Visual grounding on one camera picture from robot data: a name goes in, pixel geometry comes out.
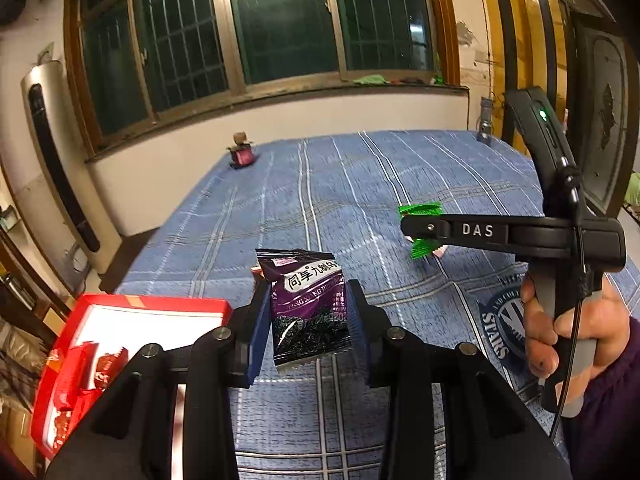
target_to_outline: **green cloth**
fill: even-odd
[[[383,75],[371,74],[353,80],[356,85],[385,85],[391,83],[387,81]]]
[[[403,205],[398,208],[400,216],[406,215],[423,215],[423,216],[437,216],[442,214],[442,205],[440,202],[431,202],[429,204],[415,204],[415,205]],[[411,247],[411,258],[417,260],[423,256],[430,256],[433,251],[442,247],[442,244],[436,240],[418,239],[414,240],[414,245]]]
[[[625,202],[640,206],[640,173],[632,173],[629,179],[629,185],[626,188]]]

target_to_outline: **mattress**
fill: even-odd
[[[509,370],[482,326],[492,304],[513,299],[526,264],[457,247],[412,260],[398,216],[399,205],[435,201],[448,214],[540,216],[530,159],[500,140],[486,146],[471,132],[448,131],[280,140],[256,152],[251,167],[233,170],[224,157],[202,178],[140,253],[120,294],[217,297],[241,306],[253,291],[255,248],[329,251],[393,324],[431,344],[475,343],[550,429],[533,376]],[[636,266],[628,260],[612,280],[634,312]],[[388,391],[365,386],[351,351],[279,374],[269,341],[255,385],[230,396],[241,478],[378,477]],[[437,386],[434,405],[434,472],[444,478]],[[564,452],[561,435],[557,444]]]

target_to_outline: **wooden window frame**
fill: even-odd
[[[135,137],[151,133],[158,128],[165,128],[171,124],[213,110],[221,110],[270,96],[299,94],[300,92],[328,88],[349,88],[353,86],[353,79],[371,73],[379,73],[388,79],[397,80],[405,77],[419,77],[424,81],[430,81],[432,76],[439,74],[446,85],[460,86],[458,37],[452,0],[426,0],[431,39],[434,44],[435,72],[419,70],[348,70],[338,3],[337,0],[328,0],[338,55],[338,71],[295,76],[257,84],[247,84],[244,80],[230,0],[213,0],[220,47],[229,86],[228,90],[196,99],[163,112],[156,112],[152,109],[144,77],[142,55],[138,47],[133,0],[125,0],[129,14],[129,32],[136,63],[136,75],[142,89],[147,117],[137,123],[130,124],[115,134],[105,137],[100,131],[89,90],[84,67],[81,28],[83,20],[90,19],[91,16],[95,16],[112,6],[116,1],[103,0],[89,10],[85,16],[82,16],[80,13],[80,0],[64,0],[63,28],[66,72],[76,119],[90,158],[94,158],[94,156],[115,146],[126,144],[128,140]]]

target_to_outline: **black cable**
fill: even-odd
[[[469,114],[471,113],[471,90],[466,90],[466,130],[469,130]]]
[[[586,267],[584,265],[584,239],[582,235],[582,218],[580,217],[579,201],[576,205],[576,213],[574,218],[575,234],[577,237],[577,249],[578,259],[580,262],[580,279],[583,280],[586,274]],[[560,426],[560,420],[562,417],[562,410],[564,410],[564,404],[566,403],[566,396],[569,393],[569,382],[571,381],[571,371],[574,367],[575,347],[578,344],[578,330],[580,329],[580,316],[582,315],[582,298],[578,300],[578,304],[574,310],[574,325],[571,329],[571,349],[569,352],[569,362],[566,368],[566,375],[564,377],[564,383],[562,384],[562,390],[560,392],[560,400],[558,402],[558,411],[554,416],[553,424],[551,425],[551,432],[549,432],[549,438],[553,442]]]

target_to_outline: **red box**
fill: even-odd
[[[66,356],[73,346],[86,341],[97,342],[88,383],[81,384],[81,388],[91,389],[94,387],[95,365],[101,355],[124,347],[132,358],[144,344],[152,342],[165,350],[192,344],[204,333],[226,325],[231,311],[228,302],[220,299],[83,294],[76,301],[52,353]],[[105,322],[110,319],[113,321],[111,326]],[[58,379],[56,368],[60,370],[59,362],[52,360],[43,370],[31,421],[31,437],[40,452],[49,459],[55,455],[51,430],[57,415],[52,402]]]

